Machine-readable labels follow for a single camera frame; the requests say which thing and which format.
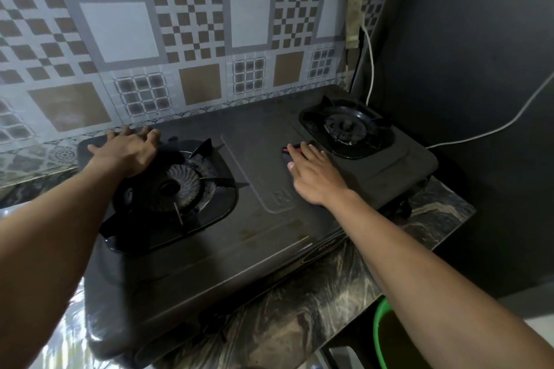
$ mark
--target green bucket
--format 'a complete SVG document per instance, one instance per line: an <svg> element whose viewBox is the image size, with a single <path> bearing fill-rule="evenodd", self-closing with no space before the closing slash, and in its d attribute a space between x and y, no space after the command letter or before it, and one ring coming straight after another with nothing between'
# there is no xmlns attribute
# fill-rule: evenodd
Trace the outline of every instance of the green bucket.
<svg viewBox="0 0 554 369"><path fill-rule="evenodd" d="M431 369L409 339L386 298L378 305L373 318L373 342L381 369Z"/></svg>

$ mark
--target hand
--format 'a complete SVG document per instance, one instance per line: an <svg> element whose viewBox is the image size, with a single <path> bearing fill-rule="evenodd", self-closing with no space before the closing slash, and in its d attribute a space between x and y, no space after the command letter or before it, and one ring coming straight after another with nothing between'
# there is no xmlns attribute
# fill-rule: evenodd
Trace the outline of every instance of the hand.
<svg viewBox="0 0 554 369"><path fill-rule="evenodd" d="M325 152L305 142L300 148L303 155L292 145L287 145L294 161L287 164L293 174L294 188L309 203L327 207L333 195L348 190L348 187Z"/></svg>
<svg viewBox="0 0 554 369"><path fill-rule="evenodd" d="M156 156L160 131L144 126L140 133L133 134L129 126L121 127L118 135L114 130L107 132L107 142L101 148L88 145L94 156L88 167L115 166L121 169L123 177L128 178L140 174L149 166Z"/></svg>

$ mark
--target gray wall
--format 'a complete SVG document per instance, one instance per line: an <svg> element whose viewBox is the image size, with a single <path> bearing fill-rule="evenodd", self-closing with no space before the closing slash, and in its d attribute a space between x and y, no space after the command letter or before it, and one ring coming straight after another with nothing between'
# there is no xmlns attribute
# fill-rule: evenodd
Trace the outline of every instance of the gray wall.
<svg viewBox="0 0 554 369"><path fill-rule="evenodd" d="M372 105L420 141L489 131L554 71L554 0L403 0L379 61ZM550 83L511 128L435 149L480 209L438 253L494 296L554 274L553 107Z"/></svg>

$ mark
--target black stove top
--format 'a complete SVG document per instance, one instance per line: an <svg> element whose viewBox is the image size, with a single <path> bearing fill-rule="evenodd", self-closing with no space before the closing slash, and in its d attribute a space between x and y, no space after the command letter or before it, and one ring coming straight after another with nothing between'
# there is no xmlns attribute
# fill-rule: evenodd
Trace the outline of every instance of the black stove top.
<svg viewBox="0 0 554 369"><path fill-rule="evenodd" d="M148 169L118 187L100 234L123 254L143 254L227 216L237 200L231 171L212 140L163 144Z"/></svg>
<svg viewBox="0 0 554 369"><path fill-rule="evenodd" d="M160 152L119 187L85 273L92 352L135 368L217 331L236 307L346 238L327 210L295 192L287 143L315 139L376 209L437 167L428 150L337 86L154 127ZM79 169L91 158L87 145L105 141L79 144Z"/></svg>
<svg viewBox="0 0 554 369"><path fill-rule="evenodd" d="M352 100L324 95L318 105L304 108L299 119L323 147L346 159L361 159L394 143L391 124Z"/></svg>

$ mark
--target forearm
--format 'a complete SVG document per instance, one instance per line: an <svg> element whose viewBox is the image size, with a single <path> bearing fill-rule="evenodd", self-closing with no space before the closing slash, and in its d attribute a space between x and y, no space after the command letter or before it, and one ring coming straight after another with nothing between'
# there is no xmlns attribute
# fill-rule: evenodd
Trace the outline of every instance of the forearm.
<svg viewBox="0 0 554 369"><path fill-rule="evenodd" d="M0 361L8 367L24 367L48 340L121 180L116 164L85 169L0 223Z"/></svg>
<svg viewBox="0 0 554 369"><path fill-rule="evenodd" d="M521 319L356 193L340 192L328 208L435 369L552 367L554 351Z"/></svg>

